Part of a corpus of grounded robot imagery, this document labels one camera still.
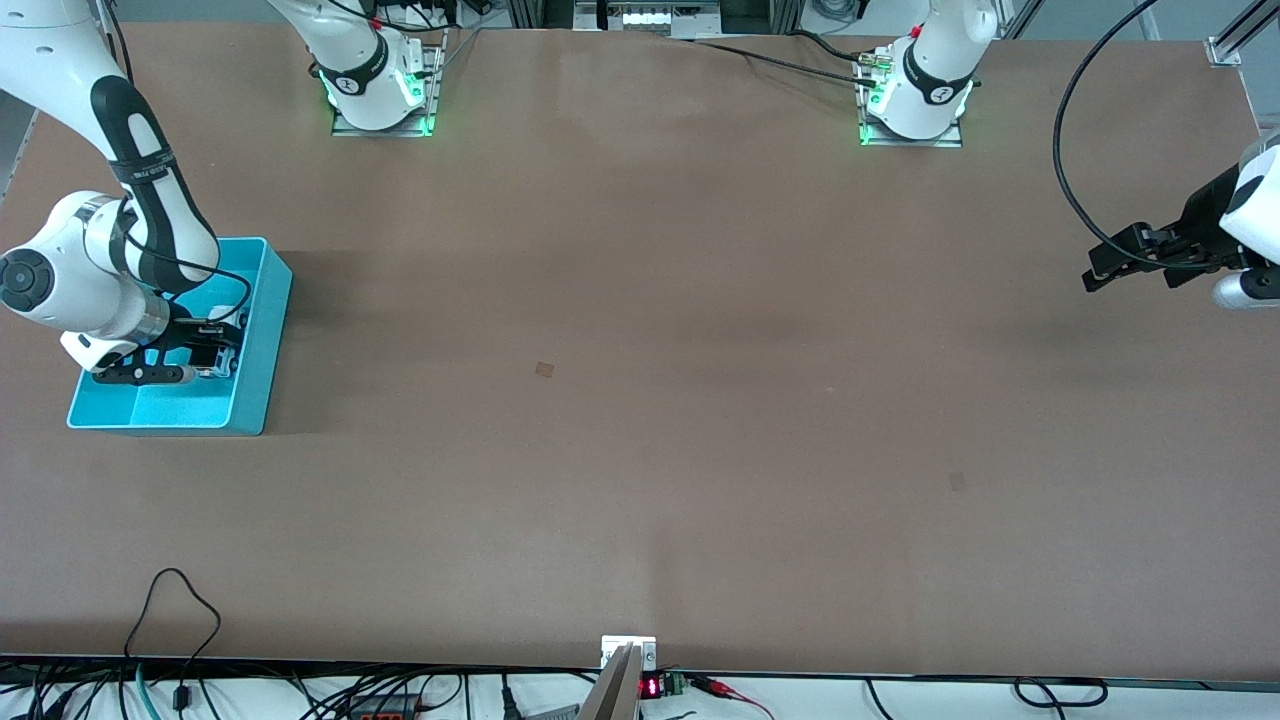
table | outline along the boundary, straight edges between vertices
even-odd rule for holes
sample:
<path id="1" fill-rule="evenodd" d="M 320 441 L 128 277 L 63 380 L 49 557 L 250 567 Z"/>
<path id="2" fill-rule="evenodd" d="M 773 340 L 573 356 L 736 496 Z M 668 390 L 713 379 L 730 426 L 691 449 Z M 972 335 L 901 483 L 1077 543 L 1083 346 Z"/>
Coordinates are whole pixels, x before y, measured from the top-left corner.
<path id="1" fill-rule="evenodd" d="M 296 291 L 255 439 L 72 433 L 55 333 L 0 315 L 5 651 L 116 651 L 178 565 L 214 655 L 1277 678 L 1277 315 L 1083 292 L 1048 138 L 1087 45 L 997 42 L 929 151 L 644 33 L 486 33 L 424 141 L 328 137 L 288 27 L 128 33 L 204 214 Z M 1107 50 L 1065 135 L 1108 228 L 1256 137 L 1194 44 Z M 5 242 L 84 187 L 42 118 Z M 154 611 L 140 652 L 209 629 Z"/>

mounting plate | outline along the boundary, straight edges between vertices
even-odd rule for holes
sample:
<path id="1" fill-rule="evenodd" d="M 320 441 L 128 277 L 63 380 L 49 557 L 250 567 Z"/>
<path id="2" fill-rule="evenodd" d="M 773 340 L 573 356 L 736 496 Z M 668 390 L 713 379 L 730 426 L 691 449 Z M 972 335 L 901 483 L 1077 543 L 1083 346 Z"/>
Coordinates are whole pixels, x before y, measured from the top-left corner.
<path id="1" fill-rule="evenodd" d="M 640 646 L 645 670 L 658 669 L 658 639 L 649 635 L 600 635 L 600 667 L 608 665 L 613 652 L 625 644 Z"/>

blue plastic bin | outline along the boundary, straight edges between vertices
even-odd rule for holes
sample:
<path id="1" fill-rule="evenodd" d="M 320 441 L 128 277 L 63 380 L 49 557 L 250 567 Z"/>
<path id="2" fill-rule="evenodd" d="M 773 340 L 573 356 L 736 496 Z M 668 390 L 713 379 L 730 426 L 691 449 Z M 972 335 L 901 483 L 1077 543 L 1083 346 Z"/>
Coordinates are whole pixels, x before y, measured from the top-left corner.
<path id="1" fill-rule="evenodd" d="M 232 377 L 133 387 L 100 384 L 82 372 L 67 427 L 125 436 L 261 434 L 293 273 L 260 237 L 225 237 L 219 243 L 218 266 L 253 286 L 244 345 Z M 238 282 L 214 275 L 180 302 L 192 315 L 204 316 L 214 305 L 234 305 L 243 291 Z M 175 360 L 177 352 L 170 355 L 170 361 Z"/>

metal bracket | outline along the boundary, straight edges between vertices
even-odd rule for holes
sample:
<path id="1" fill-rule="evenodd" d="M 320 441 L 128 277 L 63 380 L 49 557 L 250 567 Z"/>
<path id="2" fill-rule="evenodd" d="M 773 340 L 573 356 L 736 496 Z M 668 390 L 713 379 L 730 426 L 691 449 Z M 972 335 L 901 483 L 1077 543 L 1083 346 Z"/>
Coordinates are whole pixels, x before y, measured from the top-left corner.
<path id="1" fill-rule="evenodd" d="M 1280 17 L 1280 0 L 1254 0 L 1222 32 L 1204 41 L 1208 61 L 1215 68 L 1240 64 L 1240 49 Z"/>
<path id="2" fill-rule="evenodd" d="M 1208 55 L 1208 64 L 1215 68 L 1239 68 L 1240 67 L 1240 54 L 1228 53 L 1221 54 L 1221 45 L 1217 37 L 1210 37 L 1204 41 L 1204 54 Z"/>
<path id="3" fill-rule="evenodd" d="M 658 669 L 658 639 L 649 635 L 600 635 L 600 667 L 609 664 L 618 647 L 627 644 L 640 648 L 644 670 Z"/>

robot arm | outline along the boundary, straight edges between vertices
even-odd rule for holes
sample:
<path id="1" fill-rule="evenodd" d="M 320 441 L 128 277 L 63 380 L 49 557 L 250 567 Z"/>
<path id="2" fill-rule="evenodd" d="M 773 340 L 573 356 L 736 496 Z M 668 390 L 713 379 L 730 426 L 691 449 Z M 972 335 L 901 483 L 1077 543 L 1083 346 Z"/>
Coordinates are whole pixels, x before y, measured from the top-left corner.
<path id="1" fill-rule="evenodd" d="M 374 29 L 360 0 L 268 0 L 302 36 L 329 102 L 365 131 L 393 127 L 426 101 L 413 92 L 422 44 L 397 29 Z"/>
<path id="2" fill-rule="evenodd" d="M 867 111 L 905 138 L 938 137 L 964 111 L 998 27 L 992 0 L 931 0 L 922 26 L 877 50 L 890 63 L 872 76 L 881 85 Z"/>
<path id="3" fill-rule="evenodd" d="M 1213 288 L 1221 307 L 1280 307 L 1280 131 L 1192 193 L 1176 222 L 1158 231 L 1134 223 L 1111 236 L 1111 243 L 1091 250 L 1089 263 L 1083 275 L 1088 292 L 1133 273 L 1162 269 L 1166 284 L 1175 288 L 1229 269 L 1236 272 Z"/>
<path id="4" fill-rule="evenodd" d="M 161 292 L 202 283 L 218 241 L 196 209 L 151 108 L 122 77 L 86 0 L 0 0 L 0 88 L 88 140 L 124 199 L 77 192 L 0 256 L 0 300 L 64 331 L 63 346 L 101 372 L 156 340 L 175 311 Z"/>

